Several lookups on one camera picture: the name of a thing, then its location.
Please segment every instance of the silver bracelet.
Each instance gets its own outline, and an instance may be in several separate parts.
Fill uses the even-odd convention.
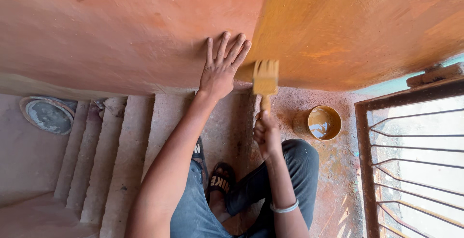
[[[298,203],[299,203],[299,201],[298,201],[298,199],[297,199],[297,201],[296,201],[292,206],[290,206],[290,207],[288,207],[288,208],[285,208],[285,209],[277,209],[277,208],[274,207],[274,205],[273,205],[272,203],[270,203],[269,207],[270,207],[270,209],[271,209],[272,211],[274,211],[274,212],[277,212],[277,213],[285,213],[285,212],[289,212],[289,211],[295,210],[295,209],[298,207]]]

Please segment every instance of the wooden paintbrush handle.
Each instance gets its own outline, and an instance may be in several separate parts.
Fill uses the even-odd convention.
[[[269,102],[269,95],[261,95],[261,111],[267,110],[270,112],[270,102]]]

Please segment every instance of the jeans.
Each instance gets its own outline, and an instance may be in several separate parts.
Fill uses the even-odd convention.
[[[313,220],[316,200],[319,154],[304,140],[293,139],[282,143],[283,156],[287,163],[293,190],[299,200],[299,208],[308,229]],[[201,165],[190,162],[187,184],[181,200],[171,218],[172,238],[231,238],[210,211],[206,202],[201,178]],[[261,164],[233,188],[225,198],[227,211],[236,215],[253,203],[265,199],[256,222],[240,238],[275,237],[274,212],[269,208],[272,202],[266,164]]]

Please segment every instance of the black slipper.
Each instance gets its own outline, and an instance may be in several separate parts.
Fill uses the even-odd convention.
[[[218,168],[222,168],[222,171],[227,171],[229,177],[224,176],[222,173],[216,172]],[[231,189],[235,185],[235,171],[233,168],[224,162],[219,162],[212,171],[211,181],[208,187],[208,195],[207,201],[209,204],[209,195],[212,191],[220,191],[224,194],[224,196],[229,193],[229,189]]]
[[[199,158],[201,159],[201,168],[203,169],[201,172],[202,182],[203,182],[203,189],[206,190],[208,188],[208,169],[206,168],[206,161],[205,161],[205,152],[203,152],[203,141],[201,141],[201,136],[197,140],[197,144],[194,148],[194,153],[192,154],[192,159]]]

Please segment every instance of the forearm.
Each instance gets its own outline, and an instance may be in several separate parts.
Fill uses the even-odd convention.
[[[275,155],[266,159],[266,167],[269,174],[269,183],[272,193],[272,202],[275,208],[284,209],[296,202],[295,192],[290,179],[285,159]],[[297,207],[286,213],[274,213],[275,233],[278,238],[284,237],[308,237],[309,231],[305,219]]]
[[[145,175],[132,208],[130,232],[149,234],[143,229],[152,228],[149,223],[153,222],[165,221],[169,227],[170,218],[185,189],[195,143],[216,103],[214,98],[197,93]]]

